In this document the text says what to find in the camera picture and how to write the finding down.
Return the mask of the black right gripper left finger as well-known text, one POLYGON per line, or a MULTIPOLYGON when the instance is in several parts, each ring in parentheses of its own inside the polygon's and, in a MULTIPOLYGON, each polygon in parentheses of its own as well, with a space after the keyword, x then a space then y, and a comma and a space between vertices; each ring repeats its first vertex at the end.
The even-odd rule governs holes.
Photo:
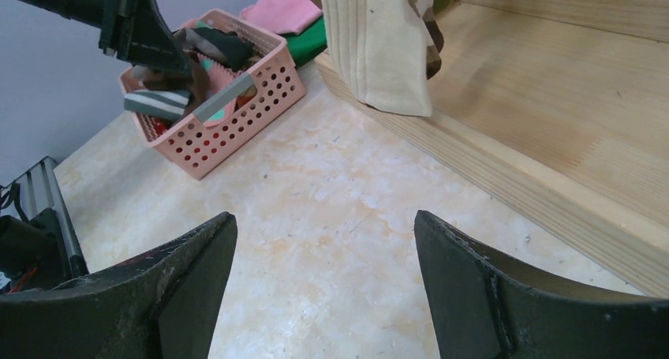
POLYGON ((4 358, 205 358, 237 244, 223 212, 50 290, 1 297, 4 358))

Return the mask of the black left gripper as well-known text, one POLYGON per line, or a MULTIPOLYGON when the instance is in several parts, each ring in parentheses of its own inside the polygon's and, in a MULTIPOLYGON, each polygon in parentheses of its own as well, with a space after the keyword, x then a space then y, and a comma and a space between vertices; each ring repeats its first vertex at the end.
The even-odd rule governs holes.
POLYGON ((99 48, 132 65, 190 74, 156 0, 17 0, 99 29, 99 48))

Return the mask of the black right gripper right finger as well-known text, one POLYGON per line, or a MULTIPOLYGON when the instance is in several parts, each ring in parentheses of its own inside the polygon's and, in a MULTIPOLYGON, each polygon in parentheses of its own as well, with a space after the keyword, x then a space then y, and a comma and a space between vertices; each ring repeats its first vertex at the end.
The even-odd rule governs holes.
POLYGON ((443 358, 665 358, 668 302, 564 278, 429 211, 417 255, 443 358))

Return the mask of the cream brown block sock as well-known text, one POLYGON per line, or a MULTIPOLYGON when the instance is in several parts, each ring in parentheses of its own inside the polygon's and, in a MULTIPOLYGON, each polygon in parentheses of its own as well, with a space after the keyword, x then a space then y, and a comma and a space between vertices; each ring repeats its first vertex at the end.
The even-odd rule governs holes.
POLYGON ((432 114, 428 33, 409 0, 321 0, 335 69, 355 98, 387 113, 432 114))

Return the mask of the pink perforated basket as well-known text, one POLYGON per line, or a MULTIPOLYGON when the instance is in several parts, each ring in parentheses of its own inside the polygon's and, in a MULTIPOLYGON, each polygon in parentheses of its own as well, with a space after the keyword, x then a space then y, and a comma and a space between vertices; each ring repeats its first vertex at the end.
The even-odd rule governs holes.
POLYGON ((211 98, 169 129, 158 131, 155 118, 131 114, 148 147, 201 179, 304 97, 306 90, 281 36, 220 9, 190 19, 185 26, 236 32, 261 55, 243 72, 211 65, 211 98))

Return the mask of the pink towel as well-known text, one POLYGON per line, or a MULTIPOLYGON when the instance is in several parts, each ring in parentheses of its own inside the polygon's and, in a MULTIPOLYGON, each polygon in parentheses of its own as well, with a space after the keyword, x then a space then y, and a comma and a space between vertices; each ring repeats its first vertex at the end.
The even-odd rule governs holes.
POLYGON ((311 0, 257 0, 239 17, 278 35, 300 35, 323 16, 311 0))

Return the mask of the green cloth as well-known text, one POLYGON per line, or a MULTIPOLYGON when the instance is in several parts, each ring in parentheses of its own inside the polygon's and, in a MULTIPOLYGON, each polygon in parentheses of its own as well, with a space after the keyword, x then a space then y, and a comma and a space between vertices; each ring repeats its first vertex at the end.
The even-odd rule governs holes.
POLYGON ((309 25, 301 34, 284 34, 287 47, 297 68, 302 67, 327 48, 324 18, 309 25))

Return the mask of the wooden rack base tray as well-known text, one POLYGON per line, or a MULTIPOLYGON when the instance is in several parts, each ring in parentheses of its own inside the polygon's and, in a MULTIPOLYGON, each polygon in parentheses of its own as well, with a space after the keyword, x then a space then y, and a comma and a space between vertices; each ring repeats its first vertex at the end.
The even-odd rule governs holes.
POLYGON ((361 111, 668 294, 668 0, 456 0, 429 118, 361 111))

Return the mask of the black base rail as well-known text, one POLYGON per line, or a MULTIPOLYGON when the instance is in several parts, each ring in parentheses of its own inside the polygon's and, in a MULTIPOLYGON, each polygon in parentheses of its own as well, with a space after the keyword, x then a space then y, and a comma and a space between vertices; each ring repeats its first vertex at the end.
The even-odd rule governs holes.
POLYGON ((89 274, 49 156, 1 187, 1 293, 50 290, 89 274))

